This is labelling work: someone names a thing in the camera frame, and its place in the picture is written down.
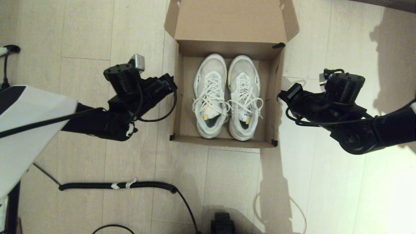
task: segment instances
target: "box flap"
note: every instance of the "box flap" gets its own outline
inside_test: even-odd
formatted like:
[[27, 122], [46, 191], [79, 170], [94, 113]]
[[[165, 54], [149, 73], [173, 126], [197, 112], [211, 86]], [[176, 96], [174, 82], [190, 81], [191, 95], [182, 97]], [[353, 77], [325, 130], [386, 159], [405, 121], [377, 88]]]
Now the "box flap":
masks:
[[287, 41], [290, 41], [299, 33], [299, 23], [297, 21], [293, 0], [280, 0], [280, 9], [283, 14], [286, 38]]
[[168, 6], [168, 12], [165, 19], [165, 30], [172, 38], [175, 38], [176, 23], [179, 16], [180, 0], [171, 0]]
[[[182, 0], [169, 5], [165, 28], [176, 40], [286, 43], [283, 14], [278, 0]], [[174, 21], [176, 32], [173, 33]]]

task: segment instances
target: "sneaker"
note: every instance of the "sneaker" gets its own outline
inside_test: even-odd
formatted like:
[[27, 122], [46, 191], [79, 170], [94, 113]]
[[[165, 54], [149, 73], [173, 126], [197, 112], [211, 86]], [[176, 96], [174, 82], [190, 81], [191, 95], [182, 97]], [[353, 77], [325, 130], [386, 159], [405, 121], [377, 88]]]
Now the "sneaker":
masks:
[[231, 91], [230, 133], [240, 141], [250, 139], [256, 130], [263, 100], [260, 96], [260, 79], [252, 60], [237, 56], [228, 71], [228, 87]]
[[208, 56], [201, 64], [193, 84], [196, 99], [192, 110], [197, 129], [204, 138], [214, 138], [228, 120], [229, 104], [225, 101], [227, 67], [218, 54]]

